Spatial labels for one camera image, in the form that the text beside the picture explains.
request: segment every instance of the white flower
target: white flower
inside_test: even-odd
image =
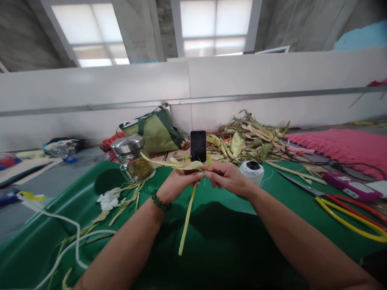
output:
[[[118,205],[118,197],[120,196],[120,193],[117,191],[120,189],[121,188],[116,187],[100,195],[100,197],[97,199],[97,202],[101,204],[101,209],[103,211],[110,211]]]

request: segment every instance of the hand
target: hand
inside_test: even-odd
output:
[[[207,170],[208,172],[205,175],[206,178],[211,180],[213,188],[216,186],[219,189],[224,187],[233,194],[241,195],[245,198],[248,198],[251,193],[259,189],[251,180],[243,176],[238,167],[230,162],[212,163]]]
[[[174,169],[157,191],[157,198],[163,205],[169,205],[180,196],[190,184],[195,185],[204,177],[202,172],[185,175],[184,170]]]

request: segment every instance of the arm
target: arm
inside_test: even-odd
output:
[[[327,237],[266,191],[246,179],[231,163],[215,163],[206,177],[251,202],[284,257],[318,289],[380,289],[381,286]]]
[[[169,205],[202,177],[202,173],[184,175],[175,169],[158,190],[157,198]],[[129,289],[148,260],[163,218],[164,212],[148,198],[106,244],[74,290]]]

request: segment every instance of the pile of leaves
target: pile of leaves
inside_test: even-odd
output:
[[[218,133],[207,134],[208,153],[213,161],[242,163],[248,160],[285,160],[279,157],[286,150],[285,138],[290,122],[283,128],[261,125],[246,110],[246,116],[234,117],[233,122],[219,128]]]

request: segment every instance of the frosted window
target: frosted window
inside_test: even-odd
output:
[[[128,58],[124,44],[111,44],[109,50],[113,58]]]
[[[215,41],[215,54],[219,55],[243,52],[245,44],[245,37],[220,38]]]
[[[219,0],[216,8],[216,35],[246,35],[252,4],[252,0]]]
[[[199,39],[184,41],[186,57],[200,57],[214,55],[215,41],[213,39]]]
[[[90,5],[55,5],[51,7],[70,44],[102,42]]]
[[[78,59],[108,58],[104,46],[77,46],[73,49]]]
[[[113,5],[93,4],[94,13],[101,29],[102,37],[105,42],[122,42],[120,28],[118,27],[117,18],[114,14]]]
[[[130,64],[128,58],[115,58],[114,60],[116,61],[116,64],[118,64],[118,65],[120,65],[120,64]]]
[[[181,30],[183,37],[215,35],[216,2],[181,1]]]
[[[91,67],[91,66],[111,66],[112,61],[108,58],[101,59],[79,59],[79,64],[81,67]]]

